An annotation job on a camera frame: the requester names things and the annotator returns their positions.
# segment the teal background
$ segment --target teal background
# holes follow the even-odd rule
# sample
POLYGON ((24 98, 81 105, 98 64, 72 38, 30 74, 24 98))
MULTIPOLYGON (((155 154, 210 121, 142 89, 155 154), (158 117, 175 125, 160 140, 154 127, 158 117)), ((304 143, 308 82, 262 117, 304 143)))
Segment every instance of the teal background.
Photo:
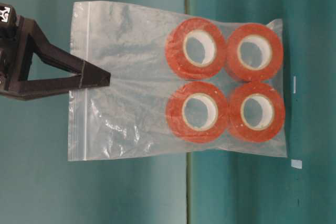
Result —
MULTIPOLYGON (((72 3, 1 0, 69 49, 72 3)), ((183 0, 122 1, 183 12, 183 0)), ((284 19, 289 159, 207 151, 188 156, 190 223, 334 223, 335 0, 186 0, 224 22, 284 19), (297 77, 293 94, 292 78, 297 77), (303 169, 290 166, 301 159, 303 169)), ((41 64, 32 78, 60 75, 41 64)), ((0 97, 0 223, 185 223, 185 155, 67 162, 68 96, 0 97)))
POLYGON ((221 151, 189 161, 190 223, 335 223, 336 0, 186 0, 187 12, 223 22, 284 19, 289 157, 221 151), (296 76, 296 94, 292 80, 296 76), (302 169, 290 159, 302 160, 302 169))
MULTIPOLYGON (((92 0, 0 0, 65 50, 75 1, 92 0)), ((109 1, 184 12, 184 0, 109 1)), ((30 78, 59 75, 37 63, 30 78)), ((68 95, 0 103, 0 223, 186 222, 185 155, 67 162, 68 95)))

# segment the white label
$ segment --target white label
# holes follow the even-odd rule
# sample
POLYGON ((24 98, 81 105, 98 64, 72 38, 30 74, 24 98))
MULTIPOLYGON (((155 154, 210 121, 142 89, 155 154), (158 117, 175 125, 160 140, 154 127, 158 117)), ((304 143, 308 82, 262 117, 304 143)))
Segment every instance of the white label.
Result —
POLYGON ((293 94, 296 94, 296 76, 293 77, 293 94))
POLYGON ((8 17, 11 9, 9 7, 0 6, 0 21, 1 22, 8 22, 8 17))
POLYGON ((302 169, 302 160, 292 159, 291 166, 296 169, 302 169))

